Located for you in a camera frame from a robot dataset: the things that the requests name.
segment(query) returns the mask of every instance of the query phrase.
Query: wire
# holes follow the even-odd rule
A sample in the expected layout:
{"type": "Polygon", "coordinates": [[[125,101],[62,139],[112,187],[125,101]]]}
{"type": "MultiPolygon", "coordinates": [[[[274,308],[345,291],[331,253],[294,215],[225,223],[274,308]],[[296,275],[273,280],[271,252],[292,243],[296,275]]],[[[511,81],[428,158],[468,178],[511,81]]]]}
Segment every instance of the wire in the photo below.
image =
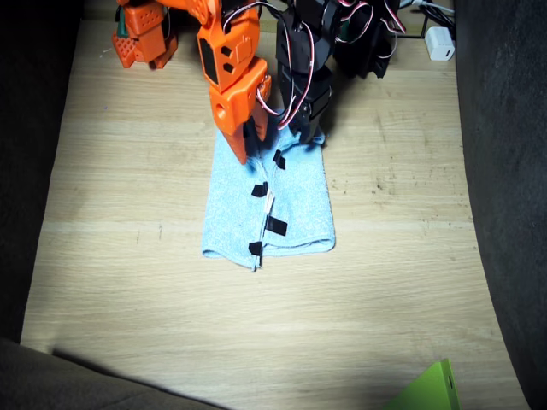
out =
{"type": "Polygon", "coordinates": [[[270,3],[267,3],[267,2],[253,2],[253,3],[247,4],[246,6],[243,6],[241,9],[237,9],[233,13],[231,13],[228,16],[228,18],[226,19],[226,21],[224,22],[224,24],[222,25],[222,32],[226,32],[226,27],[228,26],[230,21],[233,20],[234,17],[236,17],[238,15],[241,15],[243,12],[245,12],[249,9],[252,9],[253,7],[256,7],[256,6],[264,6],[270,11],[270,13],[272,13],[272,10],[273,10],[272,15],[273,15],[273,17],[276,17],[276,18],[281,14],[281,10],[279,10],[277,7],[275,7],[274,5],[272,5],[270,3]]]}
{"type": "Polygon", "coordinates": [[[438,7],[433,0],[428,2],[417,3],[419,6],[417,10],[413,10],[413,13],[423,13],[428,19],[439,24],[441,27],[446,27],[450,31],[452,38],[456,37],[456,24],[454,21],[438,7]]]}
{"type": "Polygon", "coordinates": [[[353,0],[353,2],[346,2],[345,0],[338,0],[340,4],[342,4],[344,7],[351,7],[356,3],[356,0],[353,0]]]}
{"type": "Polygon", "coordinates": [[[291,65],[291,40],[289,39],[289,30],[287,28],[287,25],[285,23],[285,19],[283,18],[283,16],[281,15],[281,10],[279,10],[277,7],[273,6],[272,4],[268,3],[268,2],[254,2],[254,3],[250,3],[250,4],[247,4],[246,6],[242,7],[241,9],[237,9],[235,10],[227,19],[226,21],[224,22],[224,25],[222,26],[222,31],[223,32],[226,32],[226,27],[227,25],[230,23],[231,20],[233,20],[234,17],[236,17],[237,15],[241,15],[243,12],[249,10],[249,9],[252,9],[253,7],[256,7],[256,6],[259,6],[259,7],[266,7],[268,9],[268,11],[271,13],[271,15],[276,18],[277,20],[281,20],[281,22],[283,23],[283,28],[285,30],[285,40],[287,42],[287,57],[288,57],[288,61],[289,61],[289,72],[291,73],[291,102],[289,103],[289,107],[287,107],[285,109],[285,111],[281,112],[281,113],[278,113],[277,111],[271,109],[267,104],[266,102],[264,101],[264,99],[262,98],[262,95],[260,95],[260,97],[258,96],[258,94],[260,94],[260,92],[257,92],[257,99],[258,99],[258,102],[262,105],[262,107],[267,111],[269,112],[271,115],[276,115],[276,116],[279,116],[279,115],[283,115],[283,118],[281,119],[281,122],[286,120],[287,116],[289,115],[289,113],[291,112],[291,108],[292,108],[292,103],[294,102],[296,96],[294,95],[294,78],[292,78],[292,65],[291,65]]]}
{"type": "Polygon", "coordinates": [[[379,19],[382,23],[385,24],[385,26],[387,27],[387,31],[388,32],[392,32],[393,34],[404,34],[403,32],[398,32],[396,29],[394,28],[391,28],[389,23],[387,22],[386,19],[382,18],[382,19],[379,19]]]}
{"type": "Polygon", "coordinates": [[[343,43],[343,44],[353,44],[355,41],[357,41],[359,38],[361,38],[364,34],[365,34],[365,31],[368,29],[368,27],[370,26],[370,23],[371,21],[373,20],[373,16],[374,16],[374,7],[370,4],[368,4],[367,2],[360,2],[359,4],[357,4],[357,6],[351,11],[351,13],[346,17],[344,17],[343,19],[340,19],[341,21],[349,21],[351,19],[351,16],[361,7],[363,6],[369,6],[370,7],[370,17],[368,18],[368,21],[367,21],[367,24],[365,25],[365,27],[363,27],[362,31],[361,31],[361,34],[359,34],[356,38],[354,38],[353,40],[351,41],[347,41],[347,40],[343,40],[341,39],[340,37],[336,37],[336,41],[338,41],[339,43],[343,43]]]}
{"type": "Polygon", "coordinates": [[[403,34],[406,34],[407,29],[405,28],[404,24],[399,20],[397,15],[393,13],[393,10],[391,10],[390,6],[387,4],[387,0],[384,0],[384,4],[385,4],[385,8],[387,9],[387,12],[390,14],[393,21],[395,21],[395,23],[399,26],[399,29],[401,30],[401,32],[403,32],[403,34]]]}
{"type": "Polygon", "coordinates": [[[441,6],[440,4],[424,2],[423,0],[413,0],[413,1],[412,1],[412,5],[414,5],[414,6],[434,7],[434,8],[437,8],[437,9],[441,9],[441,10],[443,10],[443,11],[446,12],[446,13],[454,14],[454,10],[453,10],[453,9],[449,9],[449,8],[447,8],[447,7],[443,7],[443,6],[441,6]]]}
{"type": "Polygon", "coordinates": [[[169,13],[171,8],[166,7],[166,9],[168,10],[167,11],[167,15],[168,15],[168,35],[165,36],[164,40],[167,40],[169,38],[169,36],[171,35],[171,13],[169,13]]]}
{"type": "Polygon", "coordinates": [[[264,101],[264,98],[262,98],[262,94],[260,93],[260,90],[257,88],[256,89],[256,99],[258,100],[258,102],[260,103],[260,105],[262,105],[262,108],[264,108],[264,110],[271,114],[271,115],[281,115],[281,113],[278,113],[277,111],[273,111],[267,104],[266,102],[264,101]]]}
{"type": "Polygon", "coordinates": [[[352,10],[351,10],[351,13],[349,13],[347,16],[345,17],[342,17],[340,19],[340,21],[350,21],[351,20],[351,17],[353,17],[353,14],[358,10],[360,9],[361,7],[364,7],[364,6],[370,6],[370,7],[373,7],[371,6],[370,4],[368,4],[367,2],[359,2],[359,4],[357,4],[356,7],[354,7],[352,10]]]}
{"type": "Polygon", "coordinates": [[[311,30],[309,29],[309,26],[302,22],[302,25],[304,26],[304,28],[306,29],[306,31],[308,32],[308,36],[309,36],[309,49],[310,49],[310,57],[309,57],[309,76],[308,76],[308,83],[306,84],[306,88],[304,89],[304,92],[302,93],[302,95],[300,96],[300,100],[298,100],[298,104],[297,106],[294,108],[294,110],[292,111],[291,115],[289,115],[289,118],[287,118],[286,120],[282,120],[278,125],[277,125],[277,129],[278,130],[282,130],[283,128],[285,128],[286,126],[288,126],[292,119],[294,118],[294,116],[297,114],[298,110],[300,109],[300,107],[302,106],[302,103],[304,101],[304,99],[306,98],[306,96],[308,95],[308,91],[309,91],[309,86],[311,85],[311,79],[312,77],[314,76],[314,63],[315,63],[315,44],[314,44],[314,36],[313,34],[311,33],[311,30]]]}
{"type": "Polygon", "coordinates": [[[395,53],[395,49],[397,48],[397,35],[399,34],[399,32],[397,30],[393,30],[385,19],[380,19],[380,20],[382,21],[382,23],[385,24],[389,32],[392,32],[393,34],[395,34],[395,44],[393,45],[393,48],[391,49],[390,54],[388,54],[387,56],[378,56],[378,58],[390,58],[391,56],[393,56],[393,54],[395,53]]]}

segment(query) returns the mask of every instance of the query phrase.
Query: dark fabric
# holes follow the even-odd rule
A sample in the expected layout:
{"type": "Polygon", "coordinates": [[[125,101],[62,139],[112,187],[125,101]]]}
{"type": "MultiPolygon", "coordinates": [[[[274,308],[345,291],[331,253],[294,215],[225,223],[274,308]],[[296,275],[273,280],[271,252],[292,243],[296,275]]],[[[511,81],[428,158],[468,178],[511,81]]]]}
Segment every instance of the dark fabric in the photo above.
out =
{"type": "Polygon", "coordinates": [[[81,4],[0,13],[0,337],[21,337],[81,4]]]}
{"type": "Polygon", "coordinates": [[[491,299],[521,388],[547,408],[545,0],[456,3],[469,196],[491,299]]]}
{"type": "Polygon", "coordinates": [[[216,407],[105,376],[0,339],[2,410],[211,410],[216,407]]]}

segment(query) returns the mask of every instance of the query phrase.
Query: towel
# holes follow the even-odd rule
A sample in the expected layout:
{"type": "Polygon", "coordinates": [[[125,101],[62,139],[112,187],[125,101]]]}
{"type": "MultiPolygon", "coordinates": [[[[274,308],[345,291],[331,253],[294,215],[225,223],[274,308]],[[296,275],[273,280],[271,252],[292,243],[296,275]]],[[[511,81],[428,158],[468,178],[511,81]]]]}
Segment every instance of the towel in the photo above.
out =
{"type": "Polygon", "coordinates": [[[327,252],[334,225],[318,130],[312,143],[299,143],[289,127],[270,118],[267,137],[246,138],[242,166],[217,132],[213,172],[203,228],[202,252],[227,258],[253,271],[262,256],[327,252]]]}

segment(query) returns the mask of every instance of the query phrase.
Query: orange servo bracket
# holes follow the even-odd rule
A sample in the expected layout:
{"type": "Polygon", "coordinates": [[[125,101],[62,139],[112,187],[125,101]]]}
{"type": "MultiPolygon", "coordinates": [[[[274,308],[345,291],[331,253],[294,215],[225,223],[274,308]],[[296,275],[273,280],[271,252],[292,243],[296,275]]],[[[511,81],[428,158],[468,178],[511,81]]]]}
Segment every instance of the orange servo bracket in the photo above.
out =
{"type": "Polygon", "coordinates": [[[118,0],[118,4],[123,6],[129,38],[118,38],[115,32],[112,40],[124,67],[154,62],[163,68],[176,50],[175,36],[163,38],[162,5],[187,10],[202,24],[197,41],[203,74],[210,84],[213,118],[239,162],[245,164],[244,123],[253,116],[258,137],[266,137],[268,116],[256,102],[256,93],[267,100],[272,84],[266,61],[255,56],[260,38],[256,10],[234,18],[224,32],[221,0],[160,0],[139,6],[118,0]]]}

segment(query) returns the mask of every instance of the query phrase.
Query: green object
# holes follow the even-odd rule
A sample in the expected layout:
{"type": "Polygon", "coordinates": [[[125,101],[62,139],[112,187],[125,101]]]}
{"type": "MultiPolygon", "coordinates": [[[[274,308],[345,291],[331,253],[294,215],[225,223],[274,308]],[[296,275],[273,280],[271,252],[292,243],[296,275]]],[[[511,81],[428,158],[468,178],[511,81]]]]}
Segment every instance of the green object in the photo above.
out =
{"type": "Polygon", "coordinates": [[[123,9],[120,10],[120,21],[118,21],[118,31],[116,32],[116,35],[119,38],[129,37],[129,32],[126,27],[126,14],[123,12],[123,9]]]}
{"type": "Polygon", "coordinates": [[[384,410],[461,410],[450,360],[438,361],[389,402],[384,410]]]}
{"type": "Polygon", "coordinates": [[[343,39],[344,41],[350,40],[350,23],[346,21],[341,27],[340,31],[338,32],[338,36],[343,39]]]}

